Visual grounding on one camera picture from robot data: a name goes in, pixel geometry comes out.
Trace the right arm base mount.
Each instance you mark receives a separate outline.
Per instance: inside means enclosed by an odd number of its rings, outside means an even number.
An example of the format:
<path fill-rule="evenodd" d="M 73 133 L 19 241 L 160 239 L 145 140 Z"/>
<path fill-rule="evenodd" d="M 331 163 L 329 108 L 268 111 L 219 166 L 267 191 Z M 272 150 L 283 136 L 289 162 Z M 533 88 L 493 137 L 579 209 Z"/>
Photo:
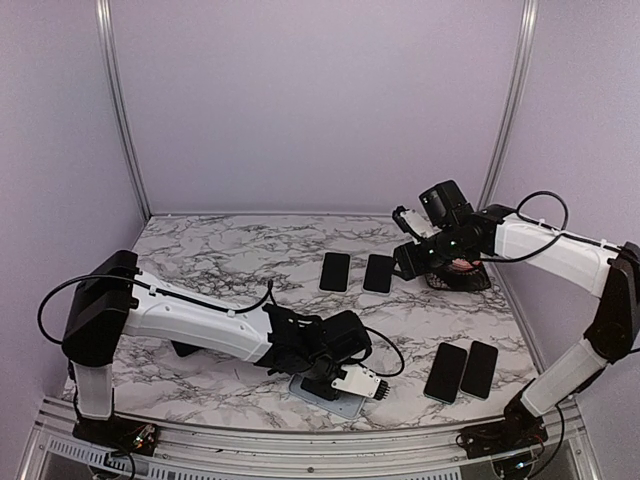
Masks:
<path fill-rule="evenodd" d="M 519 399 L 510 401 L 499 421 L 460 430 L 456 443 L 468 459 L 497 455 L 543 445 L 548 440 L 541 416 L 534 416 Z"/>

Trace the black phone case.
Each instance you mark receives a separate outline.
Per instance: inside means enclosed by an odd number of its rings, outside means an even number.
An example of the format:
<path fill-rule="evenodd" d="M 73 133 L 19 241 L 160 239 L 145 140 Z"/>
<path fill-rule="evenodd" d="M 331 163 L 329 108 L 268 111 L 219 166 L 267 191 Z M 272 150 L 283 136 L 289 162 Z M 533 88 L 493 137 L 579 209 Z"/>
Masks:
<path fill-rule="evenodd" d="M 172 341 L 171 345 L 176 355 L 180 358 L 188 357 L 199 350 L 199 347 L 197 346 L 193 346 L 193 345 L 189 345 L 189 344 L 185 344 L 177 341 Z"/>

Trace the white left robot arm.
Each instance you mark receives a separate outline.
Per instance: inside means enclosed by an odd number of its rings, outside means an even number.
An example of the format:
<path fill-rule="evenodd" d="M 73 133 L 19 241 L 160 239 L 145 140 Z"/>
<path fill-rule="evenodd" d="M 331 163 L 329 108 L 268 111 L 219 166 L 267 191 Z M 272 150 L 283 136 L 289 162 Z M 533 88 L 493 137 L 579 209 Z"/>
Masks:
<path fill-rule="evenodd" d="M 120 250 L 72 282 L 62 351 L 73 368 L 79 412 L 102 443 L 119 444 L 127 432 L 113 413 L 112 364 L 123 335 L 213 350 L 362 398 L 385 396 L 386 382 L 355 359 L 370 352 L 372 342 L 354 312 L 323 319 L 277 306 L 268 296 L 234 307 L 164 282 L 137 261 L 135 253 Z"/>

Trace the black smartphone mint edge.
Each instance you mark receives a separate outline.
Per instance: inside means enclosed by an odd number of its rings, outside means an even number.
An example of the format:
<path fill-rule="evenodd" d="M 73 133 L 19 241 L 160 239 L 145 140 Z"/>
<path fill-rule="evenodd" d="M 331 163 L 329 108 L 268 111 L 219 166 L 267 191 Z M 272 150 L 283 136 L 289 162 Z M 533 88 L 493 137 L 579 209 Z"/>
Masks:
<path fill-rule="evenodd" d="M 453 404 L 458 394 L 466 361 L 465 349 L 449 343 L 439 344 L 423 395 L 444 404 Z"/>

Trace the black smartphone green edge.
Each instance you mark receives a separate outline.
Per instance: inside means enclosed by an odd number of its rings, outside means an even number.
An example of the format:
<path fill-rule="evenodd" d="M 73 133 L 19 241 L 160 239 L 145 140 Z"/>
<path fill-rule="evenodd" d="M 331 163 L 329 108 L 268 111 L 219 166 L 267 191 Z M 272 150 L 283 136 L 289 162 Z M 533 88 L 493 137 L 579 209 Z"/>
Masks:
<path fill-rule="evenodd" d="M 460 383 L 460 391 L 474 398 L 486 400 L 491 391 L 498 359 L 498 350 L 491 345 L 473 341 Z"/>

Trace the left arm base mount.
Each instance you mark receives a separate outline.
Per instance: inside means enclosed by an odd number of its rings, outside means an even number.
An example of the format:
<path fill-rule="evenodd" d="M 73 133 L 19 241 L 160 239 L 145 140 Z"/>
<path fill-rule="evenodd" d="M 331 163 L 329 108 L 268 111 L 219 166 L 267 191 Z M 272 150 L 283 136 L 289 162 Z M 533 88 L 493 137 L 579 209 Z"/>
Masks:
<path fill-rule="evenodd" d="M 153 423 L 112 415 L 107 420 L 79 419 L 72 435 L 96 445 L 121 448 L 128 453 L 151 457 L 156 450 L 159 427 Z"/>

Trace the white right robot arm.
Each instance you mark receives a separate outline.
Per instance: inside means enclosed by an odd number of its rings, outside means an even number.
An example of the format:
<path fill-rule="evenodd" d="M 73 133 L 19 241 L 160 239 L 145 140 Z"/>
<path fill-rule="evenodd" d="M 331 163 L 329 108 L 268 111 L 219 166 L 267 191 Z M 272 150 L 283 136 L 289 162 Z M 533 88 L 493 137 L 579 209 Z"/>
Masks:
<path fill-rule="evenodd" d="M 639 351 L 639 247 L 574 233 L 569 208 L 561 223 L 534 219 L 523 207 L 473 207 L 447 180 L 419 196 L 423 212 L 398 206 L 393 221 L 409 241 L 393 253 L 399 275 L 413 280 L 457 260 L 530 269 L 564 293 L 585 299 L 578 338 L 506 407 L 495 438 L 515 448 L 540 419 L 566 397 L 586 388 L 605 369 Z"/>

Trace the light blue phone case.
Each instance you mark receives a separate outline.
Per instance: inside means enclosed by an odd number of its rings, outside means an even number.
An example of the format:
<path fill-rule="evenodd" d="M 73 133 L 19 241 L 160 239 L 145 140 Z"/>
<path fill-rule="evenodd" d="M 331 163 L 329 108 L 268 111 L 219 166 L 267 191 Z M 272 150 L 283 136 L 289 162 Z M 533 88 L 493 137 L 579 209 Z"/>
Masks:
<path fill-rule="evenodd" d="M 338 392 L 338 398 L 335 400 L 324 399 L 314 393 L 308 392 L 302 388 L 304 379 L 298 375 L 291 378 L 288 391 L 294 397 L 304 402 L 316 406 L 331 414 L 335 414 L 343 419 L 356 419 L 365 403 L 364 397 L 359 397 L 346 392 Z"/>

